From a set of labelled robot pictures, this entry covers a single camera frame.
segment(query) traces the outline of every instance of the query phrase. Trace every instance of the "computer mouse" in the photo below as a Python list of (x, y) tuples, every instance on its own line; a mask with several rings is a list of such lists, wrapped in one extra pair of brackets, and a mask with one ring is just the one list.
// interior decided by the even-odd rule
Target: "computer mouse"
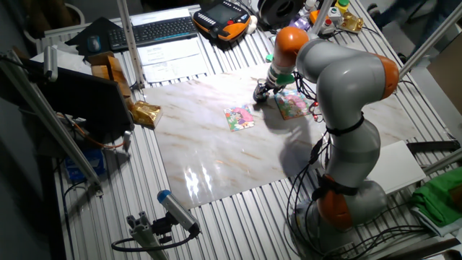
[(101, 42), (100, 36), (93, 35), (88, 37), (87, 39), (87, 48), (89, 52), (99, 52), (101, 51)]

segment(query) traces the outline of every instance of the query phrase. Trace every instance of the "colorful card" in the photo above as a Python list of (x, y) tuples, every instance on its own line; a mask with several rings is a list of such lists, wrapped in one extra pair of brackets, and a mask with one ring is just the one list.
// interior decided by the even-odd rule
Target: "colorful card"
[(310, 114), (305, 98), (296, 90), (278, 93), (274, 99), (284, 120)]
[(250, 114), (248, 105), (242, 107), (227, 108), (225, 109), (226, 119), (231, 131), (239, 131), (249, 127), (254, 127), (255, 122)]

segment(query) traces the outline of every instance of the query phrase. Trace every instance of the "paper document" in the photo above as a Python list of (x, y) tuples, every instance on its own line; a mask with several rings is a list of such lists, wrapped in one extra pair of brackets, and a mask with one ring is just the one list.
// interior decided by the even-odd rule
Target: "paper document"
[(188, 9), (185, 8), (185, 9), (179, 9), (179, 10), (155, 12), (151, 14), (140, 14), (140, 15), (135, 15), (130, 18), (131, 18), (131, 24), (133, 26), (137, 26), (137, 25), (145, 25), (151, 22), (159, 22), (162, 20), (170, 20), (174, 18), (189, 17), (189, 16), (191, 15), (189, 14)]
[(206, 73), (207, 67), (202, 55), (196, 54), (186, 58), (143, 66), (143, 70), (146, 80), (153, 83)]
[(200, 53), (197, 38), (138, 48), (139, 58), (143, 66), (194, 56)]
[[(51, 47), (57, 49), (56, 59), (58, 62), (58, 67), (88, 75), (92, 74), (92, 68), (84, 63), (83, 56), (61, 51), (58, 49), (57, 45), (53, 45)], [(32, 58), (31, 61), (43, 62), (43, 53), (38, 54), (37, 56)]]

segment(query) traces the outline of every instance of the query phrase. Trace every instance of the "small yellow object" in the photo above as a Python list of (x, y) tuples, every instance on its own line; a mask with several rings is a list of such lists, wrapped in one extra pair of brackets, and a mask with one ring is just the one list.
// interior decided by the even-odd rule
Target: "small yellow object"
[(344, 14), (344, 22), (340, 25), (340, 29), (351, 33), (359, 33), (363, 25), (364, 20), (362, 18), (355, 17), (352, 13), (346, 12)]
[(313, 11), (310, 13), (310, 21), (312, 24), (315, 24), (316, 19), (318, 18), (319, 10)]
[(162, 109), (158, 105), (151, 105), (144, 101), (137, 101), (131, 108), (135, 124), (156, 127), (162, 116)]
[(349, 1), (348, 0), (338, 0), (335, 3), (335, 7), (337, 7), (342, 14), (344, 14), (349, 7)]

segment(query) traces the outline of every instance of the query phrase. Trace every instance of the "orange cable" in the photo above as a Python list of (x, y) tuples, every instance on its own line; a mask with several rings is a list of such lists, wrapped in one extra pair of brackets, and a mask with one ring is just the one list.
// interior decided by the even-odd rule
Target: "orange cable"
[(125, 142), (122, 142), (121, 144), (117, 144), (117, 145), (106, 145), (106, 144), (101, 144), (99, 142), (96, 142), (95, 140), (93, 140), (91, 137), (87, 136), (85, 134), (85, 132), (80, 128), (79, 125), (77, 125), (75, 122), (74, 122), (74, 126), (80, 131), (80, 133), (82, 134), (83, 137), (85, 137), (86, 139), (88, 139), (89, 141), (101, 146), (101, 147), (104, 147), (104, 148), (117, 148), (117, 147), (121, 147), (122, 145), (125, 144)]

